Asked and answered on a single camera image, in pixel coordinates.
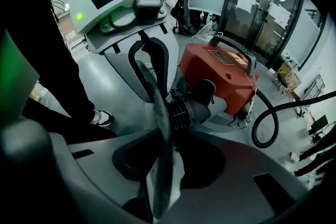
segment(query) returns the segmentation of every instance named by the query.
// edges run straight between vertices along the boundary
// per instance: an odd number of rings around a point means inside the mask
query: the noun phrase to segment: carrying handle
[[[220,36],[220,35],[214,36],[210,40],[209,44],[212,46],[218,46],[218,43],[220,42],[226,45],[229,45],[230,47],[233,47],[234,49],[238,50],[242,55],[244,55],[247,58],[248,66],[246,69],[246,74],[249,77],[253,77],[256,71],[256,67],[257,67],[256,57],[248,49],[246,49],[243,45],[239,44],[238,42],[230,38],[224,37],[224,36]]]

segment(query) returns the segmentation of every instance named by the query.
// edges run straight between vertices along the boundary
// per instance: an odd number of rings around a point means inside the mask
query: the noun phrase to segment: sneaker
[[[311,155],[309,158],[310,158],[311,161],[313,161],[313,160],[315,160],[316,156],[317,156],[317,153]]]
[[[91,121],[91,124],[100,126],[100,127],[105,127],[110,125],[114,121],[114,116],[104,110],[96,110],[95,111],[95,117]]]
[[[292,163],[294,163],[294,164],[300,161],[299,155],[297,155],[297,154],[294,153],[294,152],[291,152],[291,153],[289,154],[289,156],[290,156],[290,160],[291,160]]]

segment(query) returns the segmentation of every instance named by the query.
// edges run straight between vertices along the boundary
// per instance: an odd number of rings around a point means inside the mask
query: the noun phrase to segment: gray floor
[[[187,43],[195,43],[197,40],[176,35],[180,46],[180,58]],[[148,62],[146,55],[139,55],[144,62]],[[98,110],[108,110],[115,116],[115,123],[110,126],[110,130],[118,135],[126,135],[139,130],[150,130],[155,127],[155,121],[152,112],[152,105],[144,103],[120,78],[117,72],[110,66],[106,58],[102,55],[89,53],[78,62],[80,78],[85,87],[89,99],[95,104]],[[258,88],[271,101],[273,105],[279,105],[289,102],[287,94],[277,92],[277,88],[271,82],[273,75],[264,66],[259,65],[258,71],[260,77],[257,82]],[[76,94],[71,89],[64,90],[70,95]],[[58,101],[51,95],[47,106],[64,115],[67,113],[60,106]],[[251,128],[258,115],[266,110],[266,106],[259,98],[256,98],[254,109],[251,113],[252,122],[245,128],[236,132],[211,134],[224,137],[230,140],[238,141],[253,146],[251,140]],[[294,167],[289,161],[289,152],[300,152],[308,145],[307,121],[299,118],[294,109],[287,109],[278,112],[280,130],[275,143],[264,150],[267,155],[283,165],[287,170],[294,171]],[[199,130],[209,132],[202,126]],[[273,133],[274,124],[272,118],[268,116],[258,129],[259,139],[266,141]]]

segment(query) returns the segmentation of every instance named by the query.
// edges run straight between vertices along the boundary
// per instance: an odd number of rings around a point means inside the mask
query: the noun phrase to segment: orange machine
[[[229,47],[220,47],[222,42]],[[242,45],[231,39],[215,36],[210,44],[188,44],[184,50],[180,68],[191,88],[204,80],[216,85],[217,97],[227,103],[225,113],[234,115],[242,110],[256,91],[259,77],[256,58]]]

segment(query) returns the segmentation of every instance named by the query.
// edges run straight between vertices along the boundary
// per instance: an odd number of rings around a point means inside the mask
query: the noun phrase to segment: gray plastic panel
[[[87,33],[86,39],[88,41],[89,49],[93,53],[98,54],[102,52],[103,50],[107,49],[108,47],[111,47],[114,43],[117,43],[124,38],[127,38],[141,30],[145,30],[149,27],[152,27],[153,25],[159,25],[161,23],[164,23],[165,21],[166,19],[162,18],[152,24],[136,25],[132,29],[121,31],[121,32],[118,32],[112,35],[104,35],[100,31],[100,26],[98,24],[89,33]]]
[[[51,133],[50,138],[59,172],[83,216],[84,223],[146,224],[122,210],[114,202],[113,196],[109,197],[97,188],[96,183],[87,177],[73,158],[63,136]]]
[[[137,193],[134,182],[122,179],[111,160],[116,148],[141,135],[71,145],[72,152],[94,152],[77,162],[62,136],[51,135],[60,172],[86,223],[143,223],[117,207],[116,203],[123,204]],[[197,136],[223,151],[224,172],[206,188],[182,190],[160,223],[254,224],[270,219],[275,213],[253,180],[257,175],[269,173],[294,200],[307,192],[297,178],[261,151],[206,133]]]
[[[161,1],[160,0],[135,0],[134,8],[140,9],[145,7],[154,7],[154,8],[160,8]]]
[[[176,77],[177,64],[179,60],[178,56],[180,50],[176,38],[173,32],[171,31],[171,28],[169,27],[168,23],[164,23],[164,27],[167,30],[166,34],[162,31],[159,25],[151,26],[145,29],[144,32],[150,38],[155,37],[159,39],[162,43],[165,44],[167,48],[169,54],[167,92],[169,93]],[[129,62],[129,51],[131,47],[134,45],[134,43],[138,40],[141,40],[140,35],[138,33],[134,33],[133,35],[130,35],[117,43],[120,49],[120,52],[118,54],[114,51],[113,47],[110,47],[104,51],[104,55],[106,56],[110,64],[113,66],[113,68],[122,77],[122,79],[132,88],[132,90],[144,102],[149,103],[150,98]]]
[[[220,137],[200,133],[222,149],[226,167],[221,176],[203,189],[181,191],[179,200],[160,223],[260,223],[275,216],[253,177],[269,173],[294,200],[307,190],[301,182],[261,151]]]

